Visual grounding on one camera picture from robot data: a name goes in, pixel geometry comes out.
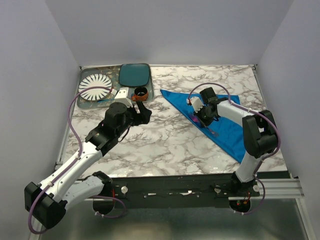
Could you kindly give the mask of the blue cloth napkin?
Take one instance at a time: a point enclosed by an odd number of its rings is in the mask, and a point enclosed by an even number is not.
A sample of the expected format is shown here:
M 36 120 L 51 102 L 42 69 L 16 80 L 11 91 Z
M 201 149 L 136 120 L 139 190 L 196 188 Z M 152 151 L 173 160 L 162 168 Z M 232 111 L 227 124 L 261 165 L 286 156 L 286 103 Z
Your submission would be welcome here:
M 187 105 L 187 93 L 171 92 L 162 89 L 162 96 L 175 107 L 184 117 L 195 125 L 204 135 L 218 145 L 228 155 L 241 163 L 245 156 L 243 128 L 225 117 L 214 121 L 208 128 L 201 127 L 199 120 L 194 115 L 192 106 Z

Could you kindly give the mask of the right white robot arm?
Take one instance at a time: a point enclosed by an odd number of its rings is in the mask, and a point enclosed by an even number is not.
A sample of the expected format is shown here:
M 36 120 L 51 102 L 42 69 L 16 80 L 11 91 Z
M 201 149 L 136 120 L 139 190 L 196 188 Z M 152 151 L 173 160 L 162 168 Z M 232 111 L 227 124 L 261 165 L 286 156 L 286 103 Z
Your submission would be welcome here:
M 229 119 L 242 127 L 245 154 L 229 185 L 234 195 L 243 195 L 252 186 L 263 160 L 280 148 L 272 113 L 250 110 L 232 101 L 230 96 L 219 98 L 211 87 L 202 90 L 200 97 L 191 97 L 188 104 L 193 107 L 193 115 L 203 128 L 219 118 Z

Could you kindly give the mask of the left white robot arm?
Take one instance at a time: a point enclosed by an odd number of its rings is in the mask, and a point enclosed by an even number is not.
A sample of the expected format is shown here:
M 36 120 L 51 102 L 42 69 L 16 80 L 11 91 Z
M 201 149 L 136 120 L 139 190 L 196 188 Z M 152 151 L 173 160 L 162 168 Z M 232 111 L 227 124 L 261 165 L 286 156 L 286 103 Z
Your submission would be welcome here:
M 32 233 L 37 233 L 32 227 L 32 219 L 51 229 L 74 205 L 93 196 L 104 198 L 110 194 L 112 180 L 102 172 L 92 174 L 79 184 L 75 182 L 118 144 L 126 130 L 150 122 L 152 111 L 140 101 L 136 104 L 138 108 L 127 107 L 121 102 L 112 103 L 104 119 L 89 132 L 68 161 L 40 183 L 30 182 L 25 187 L 24 203 L 29 212 L 28 227 Z

